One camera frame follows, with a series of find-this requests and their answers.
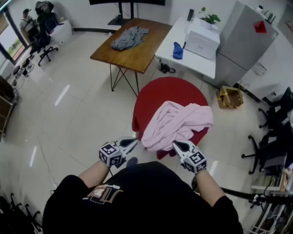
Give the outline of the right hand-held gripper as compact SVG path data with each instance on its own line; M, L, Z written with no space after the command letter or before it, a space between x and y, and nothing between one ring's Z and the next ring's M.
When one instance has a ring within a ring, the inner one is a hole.
M189 140L174 140L173 149L181 158L183 167L195 175L206 169L206 156L198 149L194 143Z

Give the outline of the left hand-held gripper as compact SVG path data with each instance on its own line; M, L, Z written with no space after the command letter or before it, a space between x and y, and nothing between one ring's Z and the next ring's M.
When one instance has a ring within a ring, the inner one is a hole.
M120 137L115 141L107 142L99 148L99 159L107 166L120 167L126 162L126 156L138 144L137 138Z

